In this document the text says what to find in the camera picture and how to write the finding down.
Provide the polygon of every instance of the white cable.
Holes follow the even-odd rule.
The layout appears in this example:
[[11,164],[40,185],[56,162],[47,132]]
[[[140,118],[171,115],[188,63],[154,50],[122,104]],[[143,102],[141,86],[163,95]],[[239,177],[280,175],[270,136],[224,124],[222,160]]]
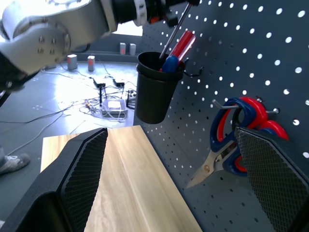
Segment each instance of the white cable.
[[43,132],[44,130],[46,130],[49,126],[51,126],[52,124],[54,124],[59,118],[61,118],[63,116],[63,113],[57,117],[52,123],[48,124],[47,126],[43,127],[43,129],[40,131],[40,133],[35,136],[33,139],[31,139],[30,141],[26,142],[25,144],[19,146],[18,148],[14,149],[13,151],[11,151],[9,154],[7,154],[6,156],[9,156],[11,154],[13,154],[14,152],[18,151],[19,149],[22,149],[23,147],[27,146],[28,144],[32,143],[34,140],[36,140]]

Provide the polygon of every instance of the screw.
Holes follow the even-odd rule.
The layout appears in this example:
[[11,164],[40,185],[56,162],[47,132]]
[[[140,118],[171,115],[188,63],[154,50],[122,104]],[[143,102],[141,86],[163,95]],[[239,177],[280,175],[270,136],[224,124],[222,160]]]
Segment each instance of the screw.
[[39,37],[39,42],[40,42],[40,43],[44,43],[44,42],[45,42],[45,38],[44,38],[43,36],[40,36],[40,37]]
[[204,166],[204,169],[205,169],[205,171],[206,171],[207,173],[209,173],[210,169],[209,169],[209,167],[208,167],[207,165]]
[[41,48],[41,47],[40,47],[40,48],[38,48],[38,53],[39,53],[39,54],[43,54],[43,53],[44,53],[44,49],[43,49],[43,48]]
[[12,83],[11,81],[7,81],[7,82],[5,83],[5,85],[6,85],[8,88],[10,88],[10,87],[12,87],[13,83]]

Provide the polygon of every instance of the pegboard hole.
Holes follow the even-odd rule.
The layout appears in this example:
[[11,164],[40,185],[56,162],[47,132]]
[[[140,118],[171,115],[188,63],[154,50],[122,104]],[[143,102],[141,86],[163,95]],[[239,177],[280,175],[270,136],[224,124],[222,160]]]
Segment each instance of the pegboard hole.
[[293,120],[293,124],[294,124],[294,126],[298,126],[299,125],[299,120],[298,119],[296,119],[296,118],[294,118],[294,120]]
[[287,88],[283,91],[283,93],[285,94],[285,95],[288,95],[289,93],[290,93],[290,90],[288,90]]
[[306,13],[306,11],[300,11],[300,12],[297,14],[297,16],[298,16],[299,18],[301,18],[301,17],[303,17],[303,16],[305,15],[305,13]]
[[279,8],[277,11],[276,11],[276,14],[277,15],[280,15],[282,13],[282,8]]
[[303,71],[303,69],[300,68],[300,67],[297,67],[297,68],[295,69],[295,73],[301,73],[301,71]]
[[281,61],[279,59],[275,61],[276,66],[280,65],[280,63],[281,63]]
[[308,159],[309,158],[309,153],[308,152],[304,152],[303,156]]
[[285,39],[285,42],[288,44],[288,43],[290,43],[292,41],[292,37],[291,36],[289,36],[289,37],[287,37],[286,39]]

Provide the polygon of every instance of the light wood plank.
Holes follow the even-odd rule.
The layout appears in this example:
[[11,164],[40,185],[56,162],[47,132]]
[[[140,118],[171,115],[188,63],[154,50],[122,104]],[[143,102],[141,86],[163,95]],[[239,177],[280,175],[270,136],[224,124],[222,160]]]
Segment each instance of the light wood plank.
[[[44,138],[41,171],[74,136]],[[201,231],[140,126],[109,130],[85,231]]]

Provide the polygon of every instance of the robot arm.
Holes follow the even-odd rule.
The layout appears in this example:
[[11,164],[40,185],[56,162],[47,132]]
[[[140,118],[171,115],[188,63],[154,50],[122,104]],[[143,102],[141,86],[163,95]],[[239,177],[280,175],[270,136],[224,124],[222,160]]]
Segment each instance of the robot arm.
[[0,30],[0,90],[20,88],[43,66],[62,61],[73,49],[108,36],[118,23],[137,26],[177,17],[169,6],[184,0],[48,0],[12,2]]

